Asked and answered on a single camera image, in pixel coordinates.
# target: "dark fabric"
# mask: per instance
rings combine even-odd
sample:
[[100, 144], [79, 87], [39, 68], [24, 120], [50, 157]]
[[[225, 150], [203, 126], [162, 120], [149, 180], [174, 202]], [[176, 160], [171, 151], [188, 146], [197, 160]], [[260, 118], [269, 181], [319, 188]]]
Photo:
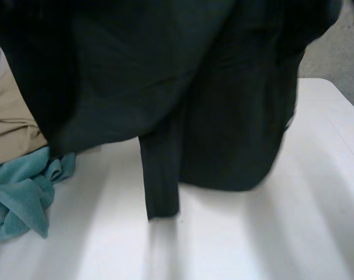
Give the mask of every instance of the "dark fabric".
[[153, 218], [179, 211], [178, 181], [243, 191], [266, 176], [294, 114], [303, 51], [339, 9], [42, 0], [3, 13], [0, 42], [57, 155], [139, 137]]

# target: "beige fabric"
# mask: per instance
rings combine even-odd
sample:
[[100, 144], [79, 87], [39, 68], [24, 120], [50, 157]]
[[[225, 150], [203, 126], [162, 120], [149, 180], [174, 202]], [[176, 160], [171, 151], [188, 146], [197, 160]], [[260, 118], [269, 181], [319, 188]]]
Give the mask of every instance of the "beige fabric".
[[47, 141], [27, 108], [3, 56], [0, 65], [0, 164], [45, 145]]

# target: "fabric fold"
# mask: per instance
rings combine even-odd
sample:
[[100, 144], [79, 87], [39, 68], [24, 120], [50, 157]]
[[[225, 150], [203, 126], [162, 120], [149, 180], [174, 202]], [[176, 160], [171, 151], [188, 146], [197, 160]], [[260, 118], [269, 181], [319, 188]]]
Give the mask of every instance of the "fabric fold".
[[72, 176], [75, 155], [51, 161], [50, 149], [0, 165], [0, 241], [22, 235], [30, 229], [47, 237], [45, 210], [54, 200], [53, 184]]
[[268, 174], [303, 51], [341, 1], [44, 4], [0, 18], [23, 98], [56, 155], [139, 137], [153, 218], [179, 211], [179, 181], [245, 191]]

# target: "gray carpet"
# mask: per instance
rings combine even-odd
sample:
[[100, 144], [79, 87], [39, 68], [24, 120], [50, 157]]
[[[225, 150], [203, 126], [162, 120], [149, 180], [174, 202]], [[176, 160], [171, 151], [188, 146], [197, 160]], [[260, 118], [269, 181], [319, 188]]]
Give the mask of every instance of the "gray carpet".
[[308, 47], [300, 76], [331, 81], [354, 105], [354, 7], [349, 0], [338, 22]]

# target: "pile of clothes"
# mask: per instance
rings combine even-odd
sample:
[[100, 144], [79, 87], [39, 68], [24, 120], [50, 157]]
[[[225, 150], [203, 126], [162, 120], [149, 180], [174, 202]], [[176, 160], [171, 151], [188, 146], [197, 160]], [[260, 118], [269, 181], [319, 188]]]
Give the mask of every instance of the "pile of clothes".
[[0, 56], [0, 241], [30, 229], [47, 237], [53, 184], [71, 176], [75, 155], [50, 160], [50, 149]]
[[[246, 191], [265, 178], [304, 50], [341, 5], [0, 0], [0, 46], [52, 155], [138, 137], [148, 217], [170, 217], [179, 182]], [[43, 145], [35, 129], [23, 152]]]

